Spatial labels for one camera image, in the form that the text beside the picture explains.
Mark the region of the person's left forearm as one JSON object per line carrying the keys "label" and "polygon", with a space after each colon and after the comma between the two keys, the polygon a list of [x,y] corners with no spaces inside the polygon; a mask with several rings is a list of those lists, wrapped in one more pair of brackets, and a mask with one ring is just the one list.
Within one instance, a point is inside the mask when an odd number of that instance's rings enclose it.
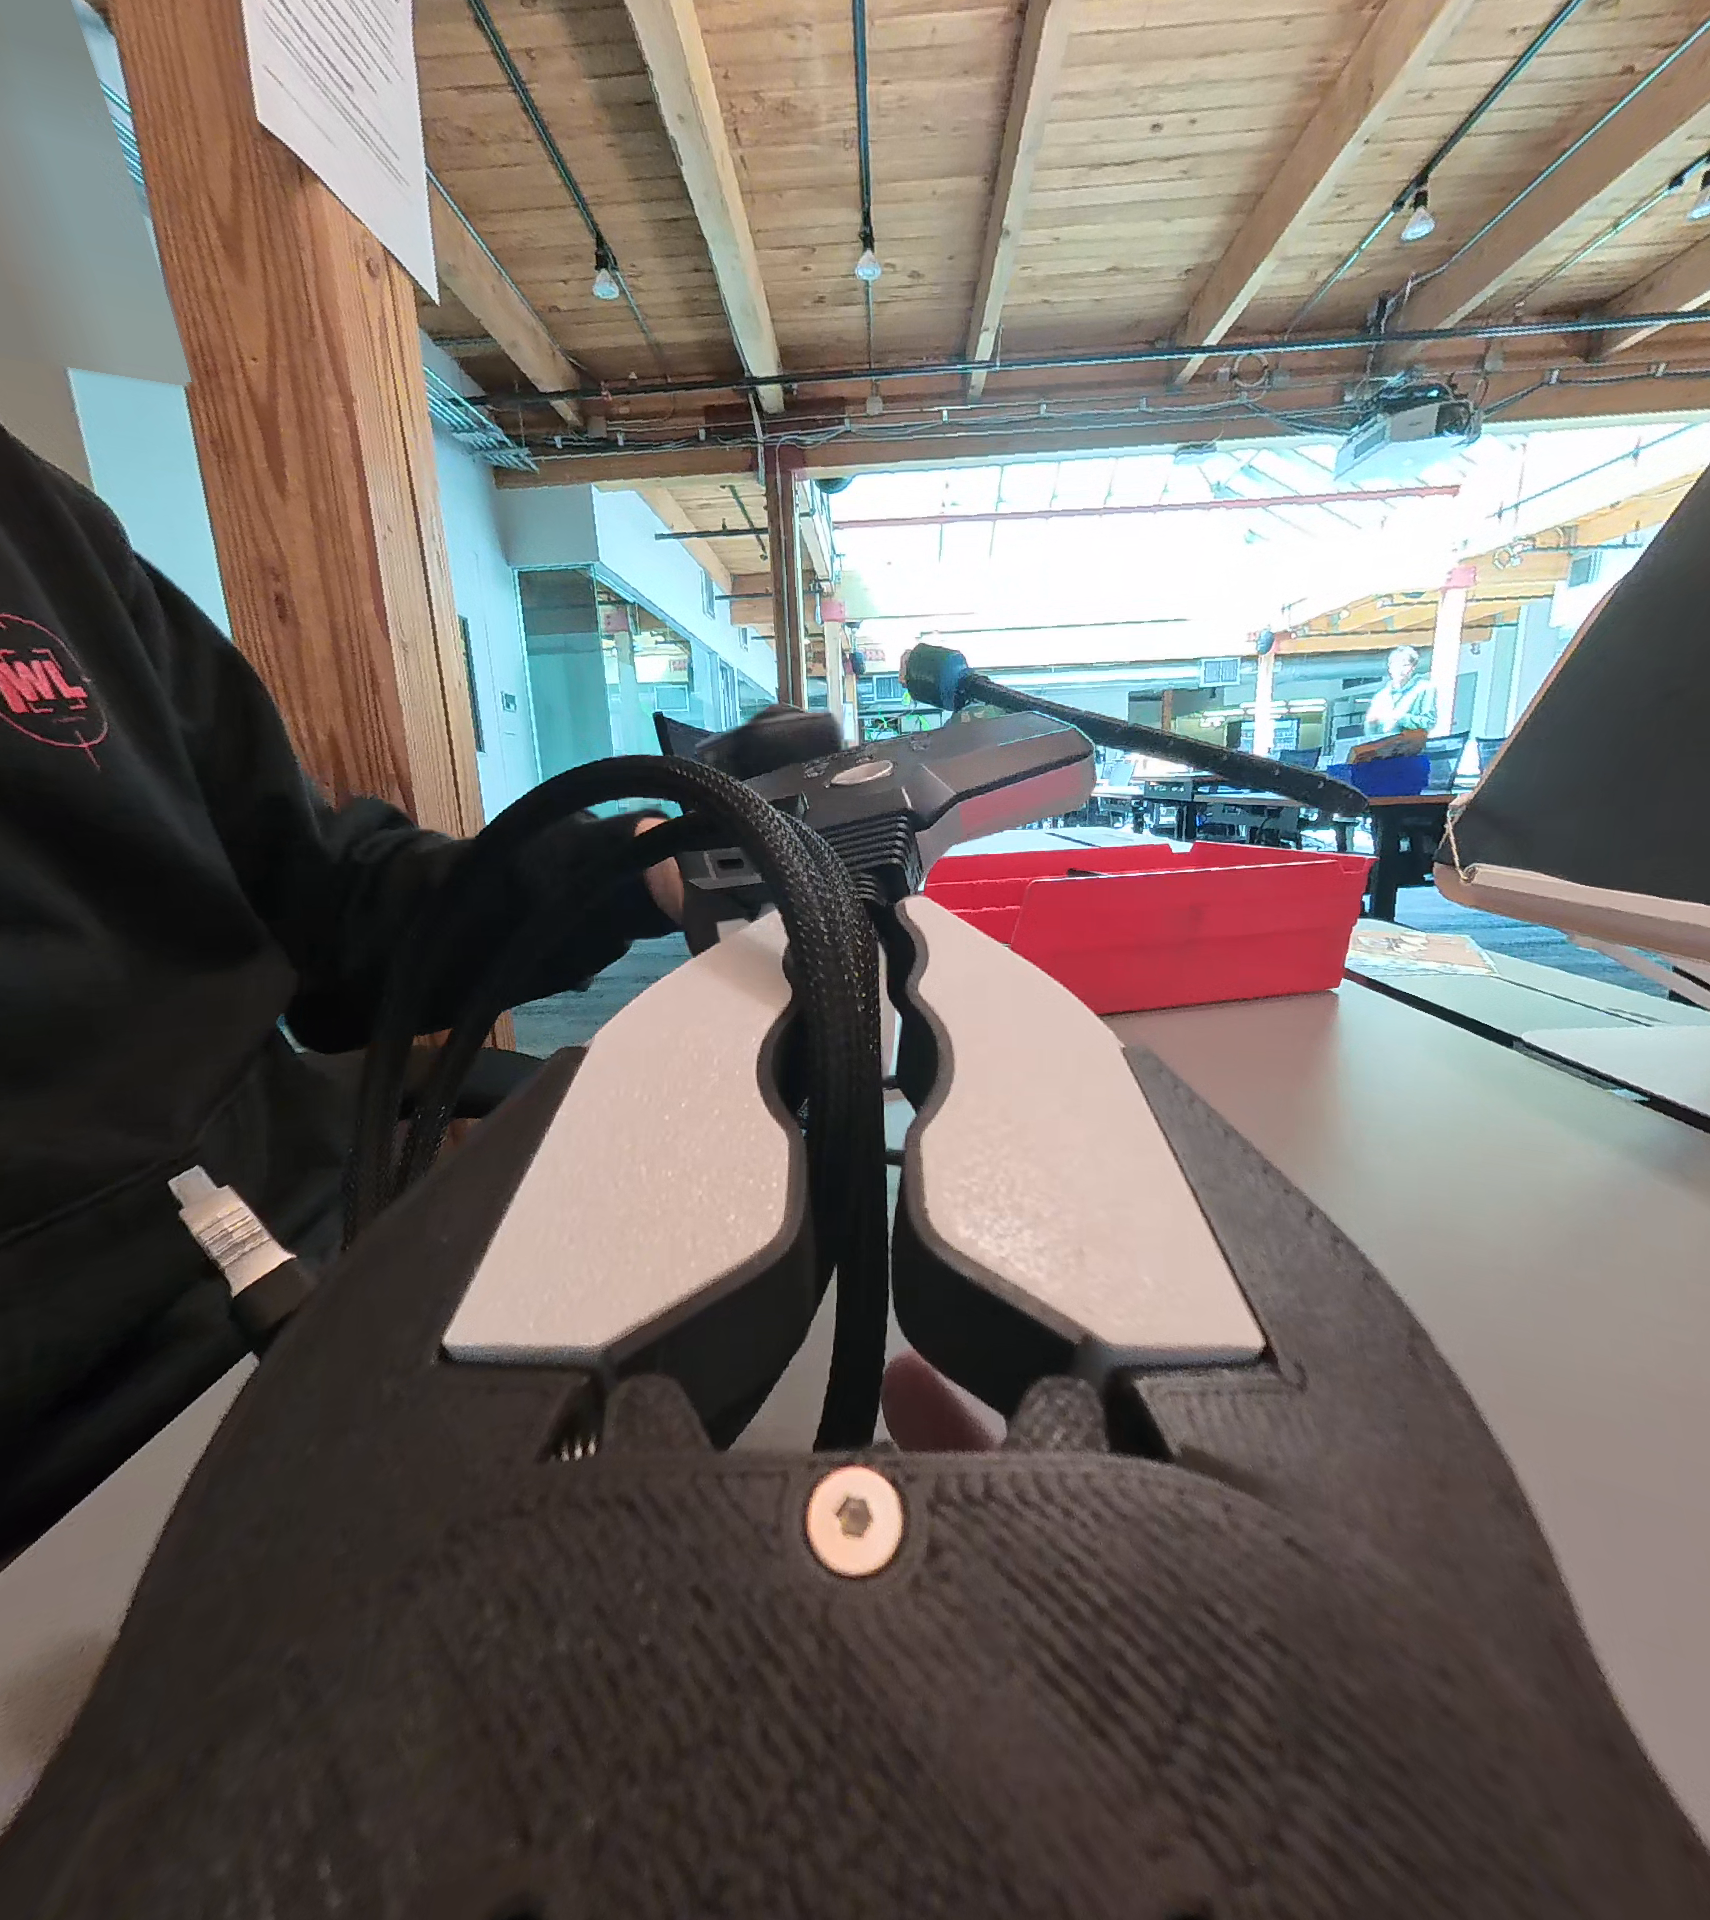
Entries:
{"label": "person's left forearm", "polygon": [[314,818],[283,926],[296,971],[283,1024],[304,1051],[344,1054],[371,1042],[392,963],[475,864],[478,839],[422,828],[376,797],[319,804]]}

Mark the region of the row of office tables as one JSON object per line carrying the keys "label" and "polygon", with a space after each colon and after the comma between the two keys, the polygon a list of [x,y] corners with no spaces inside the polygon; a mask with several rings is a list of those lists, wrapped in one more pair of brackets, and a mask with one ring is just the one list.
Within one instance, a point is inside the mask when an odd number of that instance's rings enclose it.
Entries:
{"label": "row of office tables", "polygon": [[1397,921],[1403,894],[1430,888],[1451,804],[1464,796],[1502,747],[1498,734],[1432,734],[1418,750],[1385,751],[1367,741],[1364,757],[1427,753],[1428,792],[1370,799],[1360,813],[1270,787],[1243,786],[1179,763],[1146,759],[1124,779],[1100,784],[1082,805],[1082,821],[1128,828],[1180,844],[1224,842],[1288,852],[1370,853],[1367,916]]}

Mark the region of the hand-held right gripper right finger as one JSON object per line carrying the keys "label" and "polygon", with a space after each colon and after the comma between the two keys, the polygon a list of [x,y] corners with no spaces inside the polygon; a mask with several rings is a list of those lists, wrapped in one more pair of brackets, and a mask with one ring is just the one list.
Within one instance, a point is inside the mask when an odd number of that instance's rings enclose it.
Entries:
{"label": "hand-held right gripper right finger", "polygon": [[906,1344],[1000,1415],[1042,1379],[1270,1385],[1270,1337],[1156,1111],[1064,984],[937,900],[894,908],[913,1117],[891,1228]]}

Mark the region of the person's right hand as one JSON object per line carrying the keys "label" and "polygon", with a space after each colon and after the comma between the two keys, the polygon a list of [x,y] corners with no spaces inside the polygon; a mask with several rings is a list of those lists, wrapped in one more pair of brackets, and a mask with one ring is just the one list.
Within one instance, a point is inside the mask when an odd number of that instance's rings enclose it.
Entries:
{"label": "person's right hand", "polygon": [[898,1451],[978,1454],[1005,1443],[1005,1430],[916,1352],[901,1352],[884,1367],[883,1421]]}

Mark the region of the white paper sheet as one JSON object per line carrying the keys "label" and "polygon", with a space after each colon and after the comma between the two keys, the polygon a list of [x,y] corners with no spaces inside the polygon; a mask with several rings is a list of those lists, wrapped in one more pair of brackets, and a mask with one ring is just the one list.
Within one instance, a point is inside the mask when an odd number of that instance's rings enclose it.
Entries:
{"label": "white paper sheet", "polygon": [[260,126],[440,297],[410,2],[245,2]]}

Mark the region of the person in black hoodie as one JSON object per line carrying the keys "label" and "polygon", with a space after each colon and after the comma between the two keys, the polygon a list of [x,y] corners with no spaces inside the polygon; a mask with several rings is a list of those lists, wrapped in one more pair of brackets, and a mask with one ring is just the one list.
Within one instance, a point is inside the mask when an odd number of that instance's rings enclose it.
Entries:
{"label": "person in black hoodie", "polygon": [[350,1088],[285,1026],[320,804],[236,646],[0,422],[0,1560],[245,1355],[176,1173],[337,1240]]}

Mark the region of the person's left hand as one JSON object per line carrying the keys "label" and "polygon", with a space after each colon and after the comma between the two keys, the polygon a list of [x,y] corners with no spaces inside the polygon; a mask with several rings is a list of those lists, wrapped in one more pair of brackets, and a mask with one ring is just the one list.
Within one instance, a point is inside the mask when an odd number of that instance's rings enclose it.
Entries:
{"label": "person's left hand", "polygon": [[653,809],[572,813],[484,876],[475,926],[509,1005],[577,992],[635,943],[680,929],[677,855],[645,869],[629,860],[632,844],[668,821]]}

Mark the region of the black backdrop board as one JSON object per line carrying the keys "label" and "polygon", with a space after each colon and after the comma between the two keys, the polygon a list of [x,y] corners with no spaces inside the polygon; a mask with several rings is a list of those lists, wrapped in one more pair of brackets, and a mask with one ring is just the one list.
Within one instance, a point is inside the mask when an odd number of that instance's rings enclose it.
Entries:
{"label": "black backdrop board", "polygon": [[1710,463],[1456,807],[1456,891],[1497,871],[1710,908]]}

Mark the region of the ceiling projector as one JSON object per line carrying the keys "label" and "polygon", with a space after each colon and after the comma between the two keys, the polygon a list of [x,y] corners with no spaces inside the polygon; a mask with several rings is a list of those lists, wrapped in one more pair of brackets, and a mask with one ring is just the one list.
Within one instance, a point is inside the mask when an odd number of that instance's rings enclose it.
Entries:
{"label": "ceiling projector", "polygon": [[1380,394],[1340,439],[1332,478],[1400,479],[1475,444],[1485,409],[1451,381],[1422,381]]}

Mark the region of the red plastic bin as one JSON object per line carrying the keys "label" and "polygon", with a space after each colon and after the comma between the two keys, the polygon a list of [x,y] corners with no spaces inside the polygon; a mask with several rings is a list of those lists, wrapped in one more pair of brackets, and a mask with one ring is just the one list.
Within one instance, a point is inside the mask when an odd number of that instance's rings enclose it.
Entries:
{"label": "red plastic bin", "polygon": [[1236,842],[946,852],[924,891],[1094,1013],[1332,992],[1372,860]]}

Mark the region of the printed paper sheet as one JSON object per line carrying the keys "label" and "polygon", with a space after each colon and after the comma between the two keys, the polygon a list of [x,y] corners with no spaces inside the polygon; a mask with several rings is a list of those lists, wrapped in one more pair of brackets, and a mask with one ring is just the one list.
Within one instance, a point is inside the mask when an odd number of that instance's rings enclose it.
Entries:
{"label": "printed paper sheet", "polygon": [[1347,971],[1490,978],[1497,968],[1493,953],[1463,931],[1362,920],[1348,940]]}

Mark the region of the silver black video switch box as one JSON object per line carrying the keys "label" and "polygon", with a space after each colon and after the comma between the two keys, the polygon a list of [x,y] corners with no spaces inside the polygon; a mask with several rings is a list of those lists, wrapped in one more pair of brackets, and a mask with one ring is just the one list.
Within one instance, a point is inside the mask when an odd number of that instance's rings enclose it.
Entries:
{"label": "silver black video switch box", "polygon": [[956,846],[1080,809],[1094,792],[1094,747],[1075,725],[992,711],[842,741],[798,787],[805,818],[851,874],[911,894]]}

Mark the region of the grey desk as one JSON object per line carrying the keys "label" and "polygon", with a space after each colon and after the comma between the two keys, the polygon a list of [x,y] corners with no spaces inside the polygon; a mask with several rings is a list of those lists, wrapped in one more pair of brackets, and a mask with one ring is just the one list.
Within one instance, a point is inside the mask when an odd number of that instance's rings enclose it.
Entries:
{"label": "grey desk", "polygon": [[1710,1136],[1353,986],[1124,1022],[1250,1381],[824,1466],[437,1355],[496,1126],[0,1575],[0,1915],[1710,1915]]}

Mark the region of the wooden pillar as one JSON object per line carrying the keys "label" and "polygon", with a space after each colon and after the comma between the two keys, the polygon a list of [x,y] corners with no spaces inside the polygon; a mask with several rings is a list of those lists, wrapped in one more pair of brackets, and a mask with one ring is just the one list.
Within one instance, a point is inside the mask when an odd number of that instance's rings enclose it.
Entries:
{"label": "wooden pillar", "polygon": [[335,802],[484,828],[414,285],[260,121],[240,2],[114,2],[229,625]]}

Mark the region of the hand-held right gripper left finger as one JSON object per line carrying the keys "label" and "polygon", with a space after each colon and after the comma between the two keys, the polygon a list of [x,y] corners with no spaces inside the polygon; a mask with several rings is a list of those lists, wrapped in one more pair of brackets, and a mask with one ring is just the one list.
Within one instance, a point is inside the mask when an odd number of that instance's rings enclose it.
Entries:
{"label": "hand-held right gripper left finger", "polygon": [[785,1071],[802,1047],[769,908],[587,1047],[442,1334],[446,1362],[673,1379],[729,1445],[807,1342],[824,1216]]}

